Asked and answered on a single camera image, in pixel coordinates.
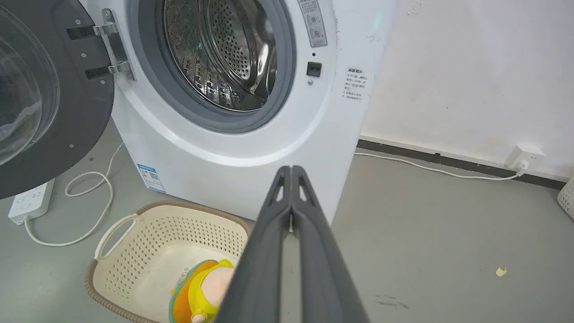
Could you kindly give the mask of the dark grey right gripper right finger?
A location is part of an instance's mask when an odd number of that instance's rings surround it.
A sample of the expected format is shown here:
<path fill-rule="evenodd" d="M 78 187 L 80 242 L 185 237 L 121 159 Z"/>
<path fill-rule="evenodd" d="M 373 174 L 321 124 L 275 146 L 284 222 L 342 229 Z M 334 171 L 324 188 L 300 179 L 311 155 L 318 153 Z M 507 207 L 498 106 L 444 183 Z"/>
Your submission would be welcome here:
<path fill-rule="evenodd" d="M 291 214 L 300 242 L 303 322 L 369 322 L 309 176 L 301 166 L 291 170 Z"/>

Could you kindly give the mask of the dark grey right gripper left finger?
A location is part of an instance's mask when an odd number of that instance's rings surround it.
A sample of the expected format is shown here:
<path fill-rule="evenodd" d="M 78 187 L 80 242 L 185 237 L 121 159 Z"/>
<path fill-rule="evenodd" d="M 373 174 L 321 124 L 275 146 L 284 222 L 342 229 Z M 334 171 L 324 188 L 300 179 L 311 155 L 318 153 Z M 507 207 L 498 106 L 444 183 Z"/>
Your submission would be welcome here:
<path fill-rule="evenodd" d="M 279 323 L 283 241 L 291 225 L 291 167 L 280 167 L 242 253 L 216 323 Z"/>

